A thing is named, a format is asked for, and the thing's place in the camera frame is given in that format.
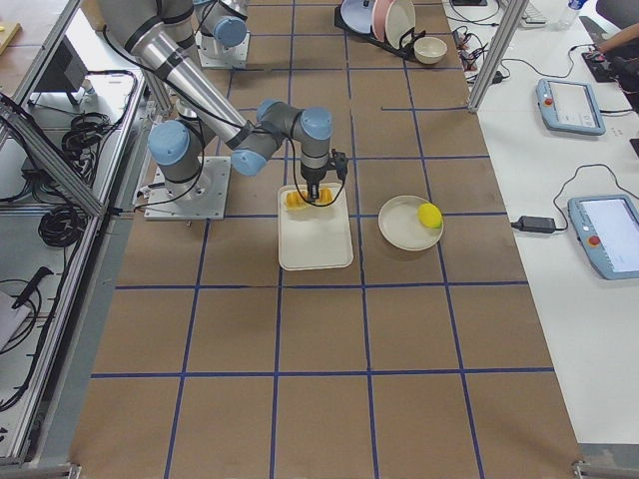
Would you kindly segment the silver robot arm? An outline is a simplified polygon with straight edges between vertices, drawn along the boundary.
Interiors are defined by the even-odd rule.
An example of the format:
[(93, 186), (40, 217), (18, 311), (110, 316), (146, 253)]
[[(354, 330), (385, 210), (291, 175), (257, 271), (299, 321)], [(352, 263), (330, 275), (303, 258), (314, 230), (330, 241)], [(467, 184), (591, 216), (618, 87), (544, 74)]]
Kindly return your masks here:
[(239, 46), (248, 33), (249, 1), (194, 1), (198, 31), (202, 40), (224, 48)]
[(345, 155), (330, 145), (332, 115), (324, 108), (298, 109), (278, 100), (263, 101), (253, 122), (206, 77), (194, 27), (225, 46), (247, 34), (245, 1), (101, 1), (105, 38), (115, 41), (158, 80), (171, 87), (232, 151), (233, 167), (256, 175), (283, 141), (301, 148), (295, 179), (306, 185), (288, 195), (290, 208), (326, 208), (336, 196), (321, 186), (329, 170), (344, 181)]

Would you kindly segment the person forearm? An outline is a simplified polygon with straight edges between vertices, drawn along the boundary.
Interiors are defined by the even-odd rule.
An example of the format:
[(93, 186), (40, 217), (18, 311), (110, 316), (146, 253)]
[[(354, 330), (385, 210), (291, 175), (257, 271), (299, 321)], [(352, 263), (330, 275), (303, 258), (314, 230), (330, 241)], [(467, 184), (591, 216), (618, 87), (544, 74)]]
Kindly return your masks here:
[(619, 48), (629, 42), (636, 40), (639, 36), (639, 24), (633, 24), (626, 27), (597, 45), (597, 50), (601, 53), (608, 53), (616, 48)]

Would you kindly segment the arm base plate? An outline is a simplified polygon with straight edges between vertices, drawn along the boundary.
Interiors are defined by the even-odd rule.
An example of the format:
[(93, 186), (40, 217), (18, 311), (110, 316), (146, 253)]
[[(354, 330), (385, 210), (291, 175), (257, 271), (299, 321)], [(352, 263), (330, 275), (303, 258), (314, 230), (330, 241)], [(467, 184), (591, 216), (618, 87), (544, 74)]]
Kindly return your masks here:
[(148, 221), (199, 221), (224, 218), (231, 175), (229, 157), (187, 160), (186, 166), (158, 165), (162, 187), (151, 190), (144, 218)]
[(196, 35), (196, 44), (200, 62), (204, 69), (244, 70), (247, 65), (251, 33), (248, 32), (242, 43), (226, 47), (215, 37)]

